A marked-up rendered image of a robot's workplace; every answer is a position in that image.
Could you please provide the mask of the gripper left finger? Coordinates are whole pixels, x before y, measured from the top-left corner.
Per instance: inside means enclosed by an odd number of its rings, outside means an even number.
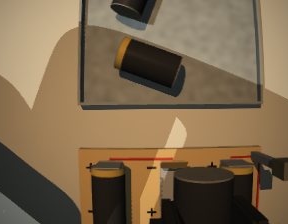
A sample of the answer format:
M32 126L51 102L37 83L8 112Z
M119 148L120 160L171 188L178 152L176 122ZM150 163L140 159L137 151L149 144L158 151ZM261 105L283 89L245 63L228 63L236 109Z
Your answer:
M171 199L161 199L161 218L149 219L149 224L180 224L175 203Z

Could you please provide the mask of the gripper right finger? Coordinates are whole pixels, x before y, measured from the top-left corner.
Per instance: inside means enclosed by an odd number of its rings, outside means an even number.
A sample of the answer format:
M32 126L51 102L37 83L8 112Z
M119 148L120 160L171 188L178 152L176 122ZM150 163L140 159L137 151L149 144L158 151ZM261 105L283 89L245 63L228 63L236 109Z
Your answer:
M232 224L269 224L269 220L241 195L233 196Z

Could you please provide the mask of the black battery with copper top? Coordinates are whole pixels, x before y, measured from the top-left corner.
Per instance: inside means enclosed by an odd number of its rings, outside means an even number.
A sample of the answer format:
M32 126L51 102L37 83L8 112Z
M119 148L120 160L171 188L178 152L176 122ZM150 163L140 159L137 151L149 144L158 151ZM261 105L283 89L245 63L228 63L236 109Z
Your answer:
M182 60L182 56L124 37L114 68L172 88Z
M249 162L250 163L250 162ZM234 196L243 196L252 204L253 191L253 166L249 167L228 167L222 162L220 168L234 172Z
M130 19L140 19L148 0L113 0L111 9Z
M232 224L234 173L188 167L173 173L173 202L180 224Z
M126 224L125 165L93 169L95 165L91 166L93 224Z

